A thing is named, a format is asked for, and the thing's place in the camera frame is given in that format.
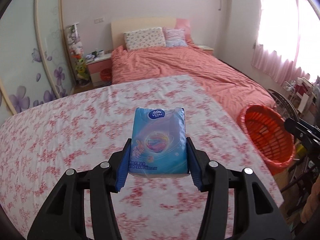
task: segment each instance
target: headboard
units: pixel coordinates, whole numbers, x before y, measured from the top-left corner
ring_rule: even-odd
[[[124,44],[124,32],[132,32],[140,29],[167,27],[174,28],[177,19],[172,17],[132,18],[111,22],[111,35],[113,49]]]

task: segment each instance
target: pink bedspread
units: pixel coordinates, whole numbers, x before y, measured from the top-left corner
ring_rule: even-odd
[[[149,48],[112,53],[112,83],[188,74],[236,120],[249,104],[274,107],[274,100],[259,84],[189,43],[189,47]]]
[[[198,83],[187,75],[142,80],[61,98],[5,121],[0,128],[0,204],[24,237],[68,168],[92,169],[123,148],[138,106],[184,107],[186,133],[197,149],[229,169],[251,167],[276,203],[282,203],[252,143]],[[87,236],[93,238],[87,197]],[[112,201],[123,240],[194,240],[206,197],[190,175],[146,179],[129,174]],[[229,200],[227,236],[233,225],[233,191]]]

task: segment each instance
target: purple pillow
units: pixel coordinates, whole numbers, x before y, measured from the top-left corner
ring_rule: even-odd
[[[184,29],[162,28],[166,47],[187,47]]]

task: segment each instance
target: sheer curtain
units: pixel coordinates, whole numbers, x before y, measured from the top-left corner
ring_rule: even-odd
[[[279,85],[320,75],[320,20],[308,0],[261,0],[252,65]]]

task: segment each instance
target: blue tissue package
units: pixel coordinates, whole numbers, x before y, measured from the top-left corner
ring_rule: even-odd
[[[188,172],[183,108],[136,109],[129,172],[140,174]]]

